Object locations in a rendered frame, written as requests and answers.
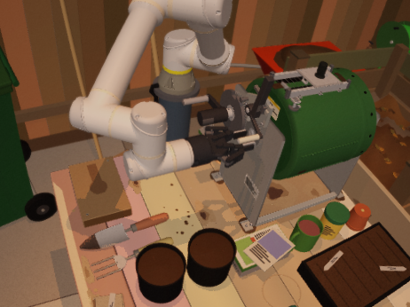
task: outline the bin wheel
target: bin wheel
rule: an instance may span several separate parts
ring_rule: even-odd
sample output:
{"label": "bin wheel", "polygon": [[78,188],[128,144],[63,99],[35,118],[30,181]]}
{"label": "bin wheel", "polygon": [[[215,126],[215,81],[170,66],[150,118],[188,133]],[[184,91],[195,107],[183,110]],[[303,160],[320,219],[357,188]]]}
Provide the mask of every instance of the bin wheel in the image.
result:
{"label": "bin wheel", "polygon": [[23,150],[23,156],[24,156],[24,161],[27,162],[28,159],[31,157],[31,148],[28,142],[25,140],[20,140],[21,143],[21,149]]}
{"label": "bin wheel", "polygon": [[30,220],[44,221],[57,212],[56,198],[51,193],[39,193],[26,203],[25,210]]}

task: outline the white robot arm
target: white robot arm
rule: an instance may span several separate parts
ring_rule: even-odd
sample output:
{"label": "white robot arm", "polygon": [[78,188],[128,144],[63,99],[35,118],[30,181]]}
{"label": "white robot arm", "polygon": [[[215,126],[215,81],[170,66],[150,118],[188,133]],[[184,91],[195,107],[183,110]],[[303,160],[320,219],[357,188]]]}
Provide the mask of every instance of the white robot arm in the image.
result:
{"label": "white robot arm", "polygon": [[[167,114],[158,103],[141,102],[132,109],[122,97],[155,27],[164,18],[186,21],[194,31],[171,35],[164,44],[164,66],[182,72],[191,67],[226,74],[234,47],[223,37],[232,0],[134,0],[120,34],[109,52],[90,95],[77,98],[69,112],[77,129],[133,144],[124,153],[130,180],[148,179],[189,169],[198,153],[185,139],[166,142]],[[203,139],[202,144],[209,146]]]}

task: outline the hand trowel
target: hand trowel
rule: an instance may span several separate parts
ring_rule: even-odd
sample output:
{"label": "hand trowel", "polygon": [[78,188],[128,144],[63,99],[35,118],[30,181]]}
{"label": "hand trowel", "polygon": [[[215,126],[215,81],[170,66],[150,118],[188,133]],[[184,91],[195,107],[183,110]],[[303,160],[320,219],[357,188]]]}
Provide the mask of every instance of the hand trowel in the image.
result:
{"label": "hand trowel", "polygon": [[129,239],[126,232],[143,230],[160,223],[167,221],[170,217],[168,213],[161,213],[156,216],[145,218],[135,224],[132,224],[130,228],[125,229],[122,224],[116,224],[108,227],[102,231],[96,232],[83,242],[80,246],[81,249],[102,249],[110,248],[114,244],[124,242]]}

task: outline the orange wooden handle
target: orange wooden handle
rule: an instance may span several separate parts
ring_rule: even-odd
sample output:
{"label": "orange wooden handle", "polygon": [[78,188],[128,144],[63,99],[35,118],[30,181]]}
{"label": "orange wooden handle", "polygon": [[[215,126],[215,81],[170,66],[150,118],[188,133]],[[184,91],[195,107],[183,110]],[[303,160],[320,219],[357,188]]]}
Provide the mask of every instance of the orange wooden handle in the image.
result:
{"label": "orange wooden handle", "polygon": [[151,216],[149,218],[145,218],[142,221],[136,222],[135,226],[137,227],[138,230],[143,230],[152,226],[155,226],[157,224],[166,222],[170,216],[168,213],[161,213],[157,214],[156,216]]}

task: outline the small orange cup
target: small orange cup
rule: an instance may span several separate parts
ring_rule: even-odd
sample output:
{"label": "small orange cup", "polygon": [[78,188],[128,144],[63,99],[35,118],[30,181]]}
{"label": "small orange cup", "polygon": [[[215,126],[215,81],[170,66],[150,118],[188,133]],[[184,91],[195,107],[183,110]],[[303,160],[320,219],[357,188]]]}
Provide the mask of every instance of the small orange cup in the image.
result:
{"label": "small orange cup", "polygon": [[351,210],[351,217],[347,221],[346,226],[355,232],[362,231],[366,227],[366,223],[372,212],[364,203],[358,203]]}

